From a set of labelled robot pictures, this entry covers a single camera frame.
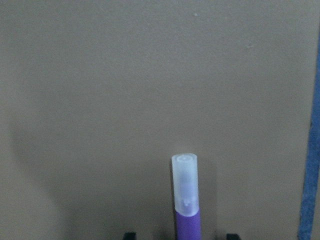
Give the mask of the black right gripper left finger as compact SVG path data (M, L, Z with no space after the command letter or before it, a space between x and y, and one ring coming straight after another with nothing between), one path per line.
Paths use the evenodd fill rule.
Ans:
M126 232L123 235L123 240L136 240L137 239L137 233L136 232Z

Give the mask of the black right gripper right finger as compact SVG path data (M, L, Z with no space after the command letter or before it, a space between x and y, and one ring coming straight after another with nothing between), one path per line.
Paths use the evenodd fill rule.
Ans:
M227 233L226 240L240 240L240 236L236 233Z

